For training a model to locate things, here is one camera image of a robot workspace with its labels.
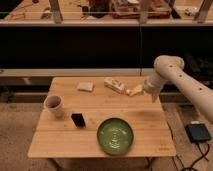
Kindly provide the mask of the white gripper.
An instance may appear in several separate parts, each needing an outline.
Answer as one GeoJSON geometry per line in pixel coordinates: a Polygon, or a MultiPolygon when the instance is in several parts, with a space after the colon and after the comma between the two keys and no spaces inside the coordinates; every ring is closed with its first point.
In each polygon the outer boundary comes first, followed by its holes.
{"type": "Polygon", "coordinates": [[[159,76],[151,75],[144,79],[143,89],[145,92],[152,94],[152,103],[158,99],[158,94],[161,92],[164,85],[164,80],[159,76]]]}

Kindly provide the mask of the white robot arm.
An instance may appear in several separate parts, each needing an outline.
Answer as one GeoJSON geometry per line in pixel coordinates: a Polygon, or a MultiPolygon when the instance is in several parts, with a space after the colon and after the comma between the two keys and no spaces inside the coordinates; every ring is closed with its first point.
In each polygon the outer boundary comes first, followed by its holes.
{"type": "Polygon", "coordinates": [[[157,95],[170,81],[213,124],[213,90],[187,75],[183,68],[184,60],[178,56],[158,56],[154,71],[144,79],[143,90],[157,95]]]}

